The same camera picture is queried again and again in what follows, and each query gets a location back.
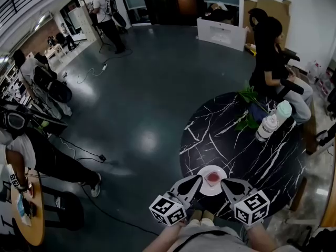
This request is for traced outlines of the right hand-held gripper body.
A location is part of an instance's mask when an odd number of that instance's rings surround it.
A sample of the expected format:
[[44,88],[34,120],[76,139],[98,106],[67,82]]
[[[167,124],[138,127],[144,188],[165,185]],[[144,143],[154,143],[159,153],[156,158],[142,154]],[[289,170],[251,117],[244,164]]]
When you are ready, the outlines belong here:
[[253,225],[268,216],[270,200],[260,190],[235,203],[234,218],[245,225]]

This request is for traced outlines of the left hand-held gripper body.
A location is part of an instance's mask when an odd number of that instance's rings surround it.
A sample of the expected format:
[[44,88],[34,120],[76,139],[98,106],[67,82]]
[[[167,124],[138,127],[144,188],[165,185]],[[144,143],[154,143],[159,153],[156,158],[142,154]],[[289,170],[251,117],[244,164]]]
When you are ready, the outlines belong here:
[[173,226],[187,218],[183,203],[167,193],[159,195],[149,206],[149,210],[157,221],[166,226]]

